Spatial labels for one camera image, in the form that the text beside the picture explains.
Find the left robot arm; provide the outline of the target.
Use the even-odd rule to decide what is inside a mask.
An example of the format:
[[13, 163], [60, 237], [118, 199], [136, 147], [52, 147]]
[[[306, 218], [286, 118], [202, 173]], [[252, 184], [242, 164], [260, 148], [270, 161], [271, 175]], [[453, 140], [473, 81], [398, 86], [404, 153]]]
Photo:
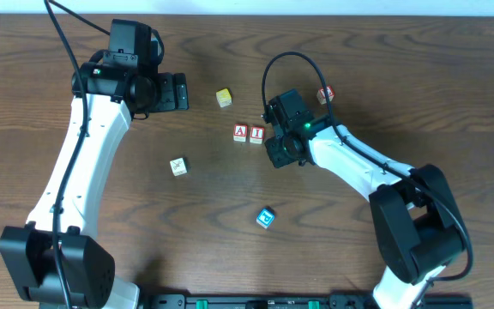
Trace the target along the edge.
[[63, 146], [24, 227], [7, 226], [0, 253], [21, 299], [47, 308], [137, 308], [141, 290], [115, 275], [96, 241], [114, 155], [137, 113], [188, 107], [183, 73], [84, 63], [72, 78]]

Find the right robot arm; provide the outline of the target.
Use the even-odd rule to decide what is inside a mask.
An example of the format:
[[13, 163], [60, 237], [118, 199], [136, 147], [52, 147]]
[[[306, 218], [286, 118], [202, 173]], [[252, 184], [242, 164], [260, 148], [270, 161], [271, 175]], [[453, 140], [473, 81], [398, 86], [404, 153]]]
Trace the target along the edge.
[[473, 248], [443, 172], [394, 161], [330, 116], [264, 114], [275, 135], [265, 142], [277, 168], [310, 163], [338, 176], [370, 204], [386, 264], [372, 292], [379, 308], [421, 308], [436, 282], [464, 278]]

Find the red letter A block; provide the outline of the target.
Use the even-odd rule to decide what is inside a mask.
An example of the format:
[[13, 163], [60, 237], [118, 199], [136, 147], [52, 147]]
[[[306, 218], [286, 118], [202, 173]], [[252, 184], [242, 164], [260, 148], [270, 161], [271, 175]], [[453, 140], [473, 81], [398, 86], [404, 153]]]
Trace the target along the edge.
[[235, 124], [233, 131], [234, 142], [246, 142], [248, 134], [248, 126], [245, 124]]

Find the red letter I block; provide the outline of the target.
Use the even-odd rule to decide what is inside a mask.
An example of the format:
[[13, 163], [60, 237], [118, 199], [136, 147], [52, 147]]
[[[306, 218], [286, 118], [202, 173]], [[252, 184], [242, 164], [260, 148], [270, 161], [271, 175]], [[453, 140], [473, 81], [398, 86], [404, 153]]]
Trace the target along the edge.
[[262, 144], [264, 141], [265, 129], [259, 126], [252, 126], [250, 128], [250, 142], [255, 144]]

